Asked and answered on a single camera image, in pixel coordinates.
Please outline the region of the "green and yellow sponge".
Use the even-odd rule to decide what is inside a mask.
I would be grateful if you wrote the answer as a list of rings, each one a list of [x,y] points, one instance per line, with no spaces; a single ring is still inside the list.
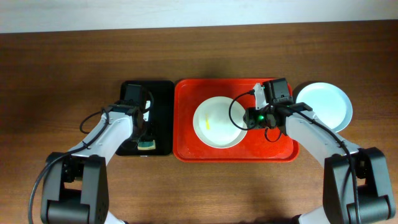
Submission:
[[[140,141],[137,145],[139,151],[151,151],[156,149],[155,140]]]

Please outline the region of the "white plate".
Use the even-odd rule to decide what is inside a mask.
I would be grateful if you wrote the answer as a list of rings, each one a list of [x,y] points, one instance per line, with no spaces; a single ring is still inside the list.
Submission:
[[[239,144],[247,131],[243,121],[245,109],[233,99],[216,96],[202,102],[193,115],[197,137],[207,146],[226,149]]]

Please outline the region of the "light blue plate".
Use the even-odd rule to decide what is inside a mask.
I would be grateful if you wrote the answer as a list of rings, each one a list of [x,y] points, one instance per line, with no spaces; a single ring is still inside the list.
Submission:
[[[334,132],[344,130],[353,117],[353,105],[348,95],[335,85],[311,82],[296,90],[296,103],[309,105],[318,118]]]

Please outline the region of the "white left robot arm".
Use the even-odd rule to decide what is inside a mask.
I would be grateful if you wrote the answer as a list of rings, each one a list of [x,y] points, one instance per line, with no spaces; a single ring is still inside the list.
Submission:
[[[40,218],[43,223],[121,223],[109,211],[106,166],[121,144],[138,141],[152,103],[143,107],[109,105],[87,136],[68,152],[53,152],[43,180]]]

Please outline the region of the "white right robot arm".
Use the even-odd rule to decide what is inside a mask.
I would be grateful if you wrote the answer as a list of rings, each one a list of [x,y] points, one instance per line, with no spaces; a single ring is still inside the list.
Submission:
[[[254,129],[280,130],[301,144],[324,168],[323,204],[292,223],[374,223],[394,218],[396,203],[385,155],[364,149],[322,123],[305,103],[248,108]]]

